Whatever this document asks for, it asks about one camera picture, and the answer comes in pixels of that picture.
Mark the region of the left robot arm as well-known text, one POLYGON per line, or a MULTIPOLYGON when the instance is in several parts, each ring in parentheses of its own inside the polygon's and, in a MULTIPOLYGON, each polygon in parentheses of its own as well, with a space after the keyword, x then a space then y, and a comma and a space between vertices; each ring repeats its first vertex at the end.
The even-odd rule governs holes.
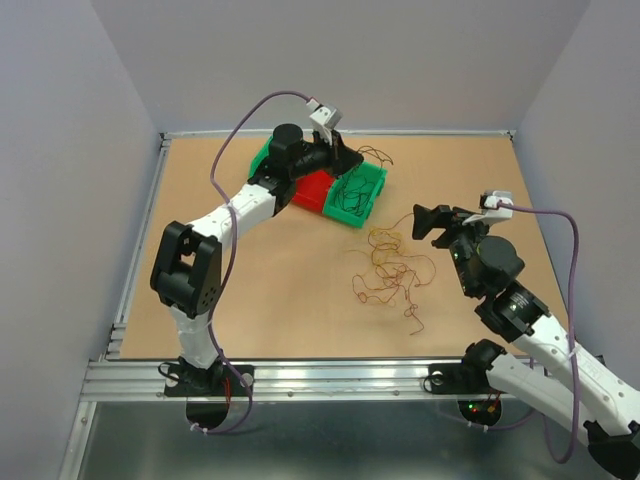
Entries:
POLYGON ((224 254, 236 253, 242 235, 283 210, 299 179, 320 171, 339 178, 362 162, 337 131, 329 139, 315 132, 307 141, 300 127, 281 124, 238 193, 197 220, 165 227, 150 285, 171 312, 181 346, 178 360, 160 371, 166 379, 202 394, 221 386, 225 368, 211 339, 210 315, 228 281, 224 254))

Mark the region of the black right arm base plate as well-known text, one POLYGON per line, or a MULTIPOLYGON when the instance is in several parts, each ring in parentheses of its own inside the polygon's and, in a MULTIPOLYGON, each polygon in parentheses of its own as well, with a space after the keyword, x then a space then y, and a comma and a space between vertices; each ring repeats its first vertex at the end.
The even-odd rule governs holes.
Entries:
POLYGON ((484 395, 498 392, 489 384, 487 371, 464 363, 439 363, 428 367, 422 388, 434 395, 484 395))

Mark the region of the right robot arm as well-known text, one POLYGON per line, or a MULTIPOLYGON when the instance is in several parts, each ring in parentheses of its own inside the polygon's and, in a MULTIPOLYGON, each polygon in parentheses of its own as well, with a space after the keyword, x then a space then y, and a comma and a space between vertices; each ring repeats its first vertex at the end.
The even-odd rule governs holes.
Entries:
POLYGON ((517 279, 525 263, 513 244, 490 234, 492 225, 511 218, 507 195, 486 194, 481 212, 439 205, 413 208, 412 236, 433 240, 449 251, 462 291, 479 300, 482 323, 538 362, 539 374, 504 348, 483 340, 467 349, 460 366, 463 384, 487 385, 517 397, 567 429, 592 459, 617 479, 639 476, 639 392, 584 349, 549 308, 517 279))

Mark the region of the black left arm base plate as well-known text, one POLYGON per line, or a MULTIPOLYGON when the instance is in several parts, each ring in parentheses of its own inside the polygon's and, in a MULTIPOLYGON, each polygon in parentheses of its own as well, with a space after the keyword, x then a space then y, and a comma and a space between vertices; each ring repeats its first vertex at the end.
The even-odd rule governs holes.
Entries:
POLYGON ((164 378, 164 395, 169 398, 246 397, 247 390, 228 366, 216 361, 210 368, 188 363, 162 362, 157 367, 164 378))

